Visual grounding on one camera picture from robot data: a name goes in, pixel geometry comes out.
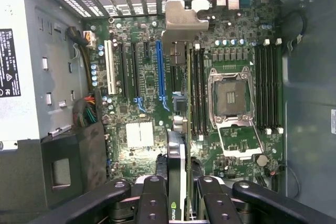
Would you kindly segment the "silver coin battery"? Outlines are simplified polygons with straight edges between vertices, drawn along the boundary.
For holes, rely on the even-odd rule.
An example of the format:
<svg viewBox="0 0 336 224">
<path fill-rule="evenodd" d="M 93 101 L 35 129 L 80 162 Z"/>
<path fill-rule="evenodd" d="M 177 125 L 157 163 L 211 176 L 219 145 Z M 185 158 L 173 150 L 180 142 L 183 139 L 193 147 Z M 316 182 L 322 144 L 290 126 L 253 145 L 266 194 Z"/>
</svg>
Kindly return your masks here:
<svg viewBox="0 0 336 224">
<path fill-rule="evenodd" d="M 265 167 L 268 164 L 269 159 L 266 155 L 260 154 L 256 156 L 255 161 L 259 167 Z"/>
</svg>

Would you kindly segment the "silver chipset heat sink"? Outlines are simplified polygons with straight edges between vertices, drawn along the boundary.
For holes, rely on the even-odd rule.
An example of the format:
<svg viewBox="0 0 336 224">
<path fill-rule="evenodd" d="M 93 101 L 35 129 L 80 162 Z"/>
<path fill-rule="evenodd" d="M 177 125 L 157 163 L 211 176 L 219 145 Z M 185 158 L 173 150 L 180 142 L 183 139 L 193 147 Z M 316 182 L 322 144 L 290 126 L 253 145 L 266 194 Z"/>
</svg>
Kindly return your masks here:
<svg viewBox="0 0 336 224">
<path fill-rule="evenodd" d="M 152 122 L 127 123 L 128 148 L 148 147 L 154 145 Z"/>
</svg>

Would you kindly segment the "black plastic air shroud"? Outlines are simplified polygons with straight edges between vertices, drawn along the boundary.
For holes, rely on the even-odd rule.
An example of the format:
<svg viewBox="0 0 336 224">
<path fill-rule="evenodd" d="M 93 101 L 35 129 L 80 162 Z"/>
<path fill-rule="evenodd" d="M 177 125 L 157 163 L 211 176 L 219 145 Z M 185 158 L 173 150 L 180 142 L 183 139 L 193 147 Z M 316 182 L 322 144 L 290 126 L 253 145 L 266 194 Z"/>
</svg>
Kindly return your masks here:
<svg viewBox="0 0 336 224">
<path fill-rule="evenodd" d="M 101 122 L 69 130 L 41 143 L 46 185 L 52 193 L 82 194 L 107 182 L 107 151 Z"/>
</svg>

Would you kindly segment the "CPU socket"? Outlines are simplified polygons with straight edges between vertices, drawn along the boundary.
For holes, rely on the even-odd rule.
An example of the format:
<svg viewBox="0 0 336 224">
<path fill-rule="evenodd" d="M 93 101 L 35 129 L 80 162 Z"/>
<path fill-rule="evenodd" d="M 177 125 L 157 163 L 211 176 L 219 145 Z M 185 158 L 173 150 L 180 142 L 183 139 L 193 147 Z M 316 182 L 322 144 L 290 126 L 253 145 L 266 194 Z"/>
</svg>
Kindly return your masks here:
<svg viewBox="0 0 336 224">
<path fill-rule="evenodd" d="M 254 126 L 254 85 L 248 66 L 228 73 L 212 68 L 207 88 L 209 119 L 214 129 Z"/>
</svg>

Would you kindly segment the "RAM slot with white latches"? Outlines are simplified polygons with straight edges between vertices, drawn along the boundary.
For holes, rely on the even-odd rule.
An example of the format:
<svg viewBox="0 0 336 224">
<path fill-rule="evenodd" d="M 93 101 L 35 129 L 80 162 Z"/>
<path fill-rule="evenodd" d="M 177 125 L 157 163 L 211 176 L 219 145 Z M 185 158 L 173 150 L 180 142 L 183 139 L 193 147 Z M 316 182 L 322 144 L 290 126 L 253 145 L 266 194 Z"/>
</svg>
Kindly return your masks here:
<svg viewBox="0 0 336 224">
<path fill-rule="evenodd" d="M 260 53 L 260 61 L 262 63 L 262 98 L 263 98 L 263 124 L 264 127 L 270 128 L 269 126 L 269 105 L 268 105 L 268 66 L 267 66 L 267 47 L 263 46 Z"/>
<path fill-rule="evenodd" d="M 274 95 L 275 95 L 275 115 L 274 115 L 274 126 L 277 134 L 283 134 L 284 129 L 282 127 L 282 105 L 281 105 L 281 89 L 282 89 L 282 80 L 280 77 L 281 68 L 281 46 L 275 44 L 273 46 L 273 60 L 274 60 Z"/>
<path fill-rule="evenodd" d="M 193 52 L 193 99 L 194 99 L 194 131 L 197 135 L 203 135 L 202 105 L 200 103 L 199 84 L 199 49 Z"/>
</svg>

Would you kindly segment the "green motherboard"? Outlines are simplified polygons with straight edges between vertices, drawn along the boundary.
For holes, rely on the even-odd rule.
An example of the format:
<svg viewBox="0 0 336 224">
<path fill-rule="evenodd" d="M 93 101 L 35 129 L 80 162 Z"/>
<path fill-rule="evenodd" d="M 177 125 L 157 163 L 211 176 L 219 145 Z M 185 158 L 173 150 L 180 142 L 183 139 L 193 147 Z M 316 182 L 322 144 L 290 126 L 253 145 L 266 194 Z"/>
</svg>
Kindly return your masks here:
<svg viewBox="0 0 336 224">
<path fill-rule="evenodd" d="M 238 0 L 238 5 L 213 2 L 208 10 L 198 12 L 200 19 L 209 22 L 208 30 L 195 36 L 195 49 L 204 48 L 204 78 L 206 92 L 208 135 L 197 135 L 194 131 L 194 99 L 192 81 L 192 142 L 191 160 L 199 164 L 205 175 L 214 175 L 223 180 L 235 181 L 240 178 L 252 180 L 274 191 L 279 189 L 279 175 L 283 161 L 283 134 L 263 124 L 262 63 L 260 61 L 260 105 L 261 129 L 257 128 L 255 47 L 272 47 L 273 94 L 274 60 L 273 46 L 281 46 L 280 1 Z M 96 35 L 96 48 L 90 49 L 90 73 L 94 90 L 88 98 L 87 120 L 101 120 L 107 146 L 107 178 L 123 178 L 129 182 L 142 175 L 159 173 L 166 175 L 163 164 L 167 161 L 168 132 L 172 129 L 173 103 L 170 76 L 170 60 L 164 56 L 164 77 L 167 96 L 165 110 L 159 100 L 158 66 L 155 42 L 162 42 L 165 30 L 163 15 L 110 18 L 90 23 L 89 30 Z M 114 55 L 114 71 L 118 94 L 108 94 L 104 41 L 111 40 Z M 150 59 L 144 58 L 143 43 L 149 42 Z M 140 93 L 145 113 L 133 101 L 134 87 L 131 60 L 131 43 L 137 44 Z M 123 43 L 128 65 L 129 98 L 122 94 L 122 74 L 118 44 Z M 218 72 L 239 72 L 244 66 L 250 68 L 254 85 L 255 117 L 254 126 L 214 129 L 209 119 L 207 79 L 212 68 Z M 275 95 L 273 96 L 275 115 Z M 154 145 L 128 148 L 127 123 L 152 122 Z M 269 162 L 265 167 L 256 164 L 256 156 L 264 154 Z"/>
</svg>

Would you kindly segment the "long black expansion slot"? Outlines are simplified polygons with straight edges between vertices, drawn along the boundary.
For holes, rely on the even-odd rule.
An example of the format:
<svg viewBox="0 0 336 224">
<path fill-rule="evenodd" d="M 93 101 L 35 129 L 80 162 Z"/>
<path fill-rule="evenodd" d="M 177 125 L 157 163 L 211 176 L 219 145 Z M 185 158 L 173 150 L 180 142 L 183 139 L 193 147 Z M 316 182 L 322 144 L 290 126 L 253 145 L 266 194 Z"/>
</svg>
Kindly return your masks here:
<svg viewBox="0 0 336 224">
<path fill-rule="evenodd" d="M 171 90 L 172 92 L 181 91 L 182 88 L 182 71 L 180 67 L 170 66 Z"/>
<path fill-rule="evenodd" d="M 132 74 L 133 74 L 133 87 L 134 87 L 133 101 L 138 105 L 139 110 L 145 113 L 145 109 L 143 107 L 142 97 L 140 93 L 137 46 L 136 46 L 136 43 L 134 42 L 131 43 L 131 60 L 132 60 Z"/>
<path fill-rule="evenodd" d="M 122 94 L 125 99 L 128 99 L 129 98 L 128 65 L 127 65 L 127 57 L 125 54 L 125 47 L 123 43 L 118 44 L 118 50 L 119 50 L 119 55 L 120 55 L 122 84 L 123 84 Z"/>
</svg>

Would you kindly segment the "open dark PC case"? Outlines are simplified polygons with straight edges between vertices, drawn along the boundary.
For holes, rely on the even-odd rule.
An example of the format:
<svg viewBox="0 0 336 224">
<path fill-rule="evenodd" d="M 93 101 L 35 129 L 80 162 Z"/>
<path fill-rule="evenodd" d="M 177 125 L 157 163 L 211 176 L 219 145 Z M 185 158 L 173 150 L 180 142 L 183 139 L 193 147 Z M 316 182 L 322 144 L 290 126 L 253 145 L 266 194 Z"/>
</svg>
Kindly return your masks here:
<svg viewBox="0 0 336 224">
<path fill-rule="evenodd" d="M 88 84 L 88 92 L 76 99 L 72 107 L 72 126 L 69 130 L 74 130 L 102 123 L 101 120 L 87 120 L 88 98 L 94 94 L 94 90 L 90 49 L 86 47 L 83 31 L 89 30 L 90 23 L 110 18 L 144 15 L 165 17 L 166 3 L 170 0 L 57 1 L 80 19 L 79 27 L 70 26 L 66 30 L 83 60 Z M 209 6 L 216 1 L 230 8 L 238 5 L 238 0 L 207 1 Z M 275 192 L 330 216 L 331 224 L 336 224 L 336 135 L 331 133 L 330 122 L 331 109 L 336 109 L 336 0 L 278 1 L 281 10 L 278 26 L 281 37 L 284 159 L 279 189 Z M 39 140 L 21 140 L 18 149 L 0 152 L 0 224 L 27 224 L 85 194 L 70 195 L 65 191 L 52 193 L 47 187 L 41 143 L 49 136 Z M 247 180 L 258 184 L 245 178 L 228 181 L 205 175 L 199 164 L 190 161 L 190 218 L 179 223 L 169 221 L 169 224 L 209 224 L 205 217 L 197 215 L 200 204 L 197 180 L 200 177 L 215 177 L 228 195 L 232 194 L 234 182 Z M 115 178 L 131 184 L 130 197 L 76 224 L 136 224 L 139 198 L 144 181 L 149 176 L 164 178 L 168 212 L 167 161 L 163 168 L 166 175 L 142 175 L 135 182 Z M 112 180 L 107 178 L 105 184 Z M 249 204 L 233 201 L 243 224 L 282 224 L 252 209 Z"/>
</svg>

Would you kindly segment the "white PCI expansion slot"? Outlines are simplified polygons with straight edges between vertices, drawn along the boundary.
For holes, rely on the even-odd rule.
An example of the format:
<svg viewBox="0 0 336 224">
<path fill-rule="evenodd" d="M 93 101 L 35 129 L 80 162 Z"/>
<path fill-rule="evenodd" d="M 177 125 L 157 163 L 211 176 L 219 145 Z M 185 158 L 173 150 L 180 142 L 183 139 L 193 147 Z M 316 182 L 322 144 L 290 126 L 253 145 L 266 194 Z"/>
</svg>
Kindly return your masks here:
<svg viewBox="0 0 336 224">
<path fill-rule="evenodd" d="M 113 44 L 111 40 L 104 41 L 104 53 L 106 58 L 106 72 L 107 72 L 107 87 L 108 94 L 115 95 L 118 94 L 117 86 L 115 82 L 115 71 L 114 71 L 114 55 L 113 55 Z"/>
</svg>

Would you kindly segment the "small white barcode sticker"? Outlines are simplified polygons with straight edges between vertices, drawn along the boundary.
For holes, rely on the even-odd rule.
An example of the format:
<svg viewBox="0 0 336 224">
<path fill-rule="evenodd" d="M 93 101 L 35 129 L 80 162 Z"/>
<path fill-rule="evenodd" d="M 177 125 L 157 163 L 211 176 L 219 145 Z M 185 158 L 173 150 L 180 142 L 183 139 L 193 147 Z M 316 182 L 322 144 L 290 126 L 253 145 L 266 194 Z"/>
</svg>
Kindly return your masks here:
<svg viewBox="0 0 336 224">
<path fill-rule="evenodd" d="M 336 135 L 336 109 L 331 109 L 331 133 Z"/>
</svg>

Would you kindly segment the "white power connector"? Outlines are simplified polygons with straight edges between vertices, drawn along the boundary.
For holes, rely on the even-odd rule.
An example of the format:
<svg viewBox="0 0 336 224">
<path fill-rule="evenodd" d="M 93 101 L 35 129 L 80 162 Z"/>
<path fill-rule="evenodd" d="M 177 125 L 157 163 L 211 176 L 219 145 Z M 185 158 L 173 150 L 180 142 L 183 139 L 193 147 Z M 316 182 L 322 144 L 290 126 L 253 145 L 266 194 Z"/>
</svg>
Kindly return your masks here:
<svg viewBox="0 0 336 224">
<path fill-rule="evenodd" d="M 89 49 L 95 49 L 96 48 L 96 35 L 91 30 L 85 30 L 83 31 L 83 38 L 87 41 L 86 47 Z"/>
</svg>

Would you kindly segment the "gray power supply unit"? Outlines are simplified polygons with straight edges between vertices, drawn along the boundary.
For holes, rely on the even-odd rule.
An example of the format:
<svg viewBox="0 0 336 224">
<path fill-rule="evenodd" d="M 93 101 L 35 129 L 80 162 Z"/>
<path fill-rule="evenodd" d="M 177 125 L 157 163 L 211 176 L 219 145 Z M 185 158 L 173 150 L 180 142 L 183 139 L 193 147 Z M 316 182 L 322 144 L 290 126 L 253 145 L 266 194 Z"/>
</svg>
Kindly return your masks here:
<svg viewBox="0 0 336 224">
<path fill-rule="evenodd" d="M 0 152 L 71 128 L 88 84 L 70 26 L 80 19 L 57 0 L 0 0 Z"/>
</svg>

